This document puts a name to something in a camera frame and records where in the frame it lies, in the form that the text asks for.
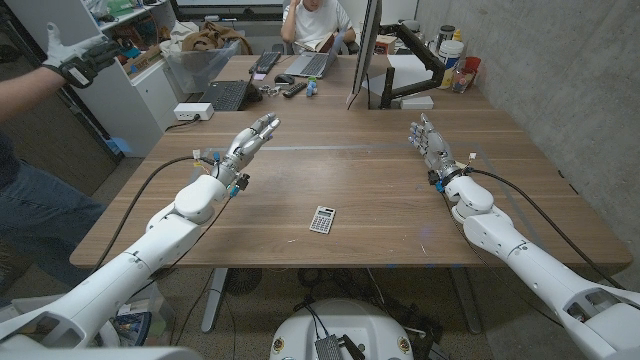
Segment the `white and black gloved hand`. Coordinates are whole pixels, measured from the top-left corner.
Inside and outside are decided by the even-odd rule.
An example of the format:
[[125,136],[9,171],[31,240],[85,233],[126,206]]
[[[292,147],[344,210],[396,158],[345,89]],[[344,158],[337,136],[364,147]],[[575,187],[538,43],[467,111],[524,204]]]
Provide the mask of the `white and black gloved hand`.
[[47,23],[47,59],[42,63],[76,88],[89,87],[98,73],[115,63],[120,45],[105,35],[97,35],[74,45],[65,46],[60,30],[53,22]]

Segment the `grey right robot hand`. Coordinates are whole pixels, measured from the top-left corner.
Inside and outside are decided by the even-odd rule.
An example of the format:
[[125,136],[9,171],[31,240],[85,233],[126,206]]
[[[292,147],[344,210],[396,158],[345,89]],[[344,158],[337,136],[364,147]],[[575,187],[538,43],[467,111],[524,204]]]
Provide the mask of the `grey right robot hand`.
[[422,113],[420,119],[420,123],[411,123],[408,140],[424,157],[427,167],[432,172],[428,176],[429,183],[440,183],[445,187],[462,174],[462,166],[454,160],[449,144],[435,130],[428,117]]

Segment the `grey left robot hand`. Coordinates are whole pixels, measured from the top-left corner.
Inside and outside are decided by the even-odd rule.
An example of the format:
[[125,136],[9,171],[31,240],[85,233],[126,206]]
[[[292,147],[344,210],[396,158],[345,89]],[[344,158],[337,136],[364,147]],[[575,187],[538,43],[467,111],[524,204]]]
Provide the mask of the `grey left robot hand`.
[[258,118],[251,127],[242,130],[233,139],[214,171],[215,177],[225,186],[230,185],[252,161],[257,151],[272,138],[272,133],[279,125],[279,118],[271,112]]

